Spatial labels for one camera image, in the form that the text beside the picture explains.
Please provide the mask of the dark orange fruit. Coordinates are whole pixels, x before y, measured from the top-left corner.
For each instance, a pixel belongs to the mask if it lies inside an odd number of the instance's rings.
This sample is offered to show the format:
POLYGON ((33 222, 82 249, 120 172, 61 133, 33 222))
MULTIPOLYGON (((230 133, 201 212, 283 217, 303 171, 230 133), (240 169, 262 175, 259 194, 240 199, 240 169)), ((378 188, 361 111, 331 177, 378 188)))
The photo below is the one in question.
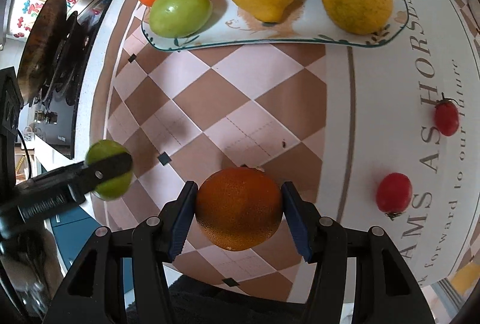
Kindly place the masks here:
POLYGON ((222 169, 200 186, 195 217, 201 231, 217 247, 247 250, 277 232, 282 219, 281 191, 258 169, 222 169))

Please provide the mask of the checkered brown table runner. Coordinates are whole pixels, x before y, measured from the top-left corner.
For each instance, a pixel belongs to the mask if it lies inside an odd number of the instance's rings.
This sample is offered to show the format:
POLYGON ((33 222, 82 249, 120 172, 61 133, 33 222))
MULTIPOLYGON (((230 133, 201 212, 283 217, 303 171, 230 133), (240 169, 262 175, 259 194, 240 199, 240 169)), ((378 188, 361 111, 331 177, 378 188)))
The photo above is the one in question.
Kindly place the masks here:
POLYGON ((115 0, 109 101, 92 118, 133 155, 119 200, 94 200, 114 230, 136 226, 188 180, 245 165, 346 227, 380 225, 423 286, 479 254, 479 26, 469 0, 404 0, 405 29, 376 49, 262 44, 161 52, 143 37, 143 6, 115 0), (434 107, 454 99, 456 134, 434 107), (394 220, 377 208, 391 173, 412 184, 394 220))

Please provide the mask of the black wok pan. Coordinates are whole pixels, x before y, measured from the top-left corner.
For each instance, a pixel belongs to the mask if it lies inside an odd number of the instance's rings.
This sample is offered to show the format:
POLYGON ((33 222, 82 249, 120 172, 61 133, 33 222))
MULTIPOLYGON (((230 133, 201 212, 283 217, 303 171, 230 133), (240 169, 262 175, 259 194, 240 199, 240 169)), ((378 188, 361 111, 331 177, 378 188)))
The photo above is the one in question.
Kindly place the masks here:
POLYGON ((67 20, 66 0, 46 0, 28 36, 17 81, 25 105, 38 95, 50 73, 67 20))

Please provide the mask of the cherry tomato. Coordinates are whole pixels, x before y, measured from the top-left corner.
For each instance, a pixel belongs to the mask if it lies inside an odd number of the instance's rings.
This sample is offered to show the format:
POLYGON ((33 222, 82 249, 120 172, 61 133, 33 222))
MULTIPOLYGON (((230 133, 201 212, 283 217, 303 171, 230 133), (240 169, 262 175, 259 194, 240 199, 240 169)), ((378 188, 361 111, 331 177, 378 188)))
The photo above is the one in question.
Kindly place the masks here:
POLYGON ((442 135, 450 137, 456 134, 460 127, 457 102, 442 94, 434 107, 433 122, 442 135))
POLYGON ((412 197, 413 187, 408 176, 391 173, 380 182, 375 200, 377 208, 394 220, 408 208, 412 197))

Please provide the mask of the green apple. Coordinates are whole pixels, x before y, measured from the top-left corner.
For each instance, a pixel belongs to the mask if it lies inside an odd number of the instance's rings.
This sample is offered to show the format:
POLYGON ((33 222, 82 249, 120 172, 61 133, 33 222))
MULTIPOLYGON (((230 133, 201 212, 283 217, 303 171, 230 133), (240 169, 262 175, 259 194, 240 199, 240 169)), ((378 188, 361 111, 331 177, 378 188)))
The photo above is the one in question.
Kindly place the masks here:
POLYGON ((201 29, 212 15, 211 0, 155 0, 149 25, 163 38, 182 38, 201 29))
POLYGON ((85 164, 94 167, 97 178, 101 176, 101 183, 94 189, 101 200, 116 200, 128 191, 133 178, 133 160, 123 145, 102 139, 89 148, 85 164))

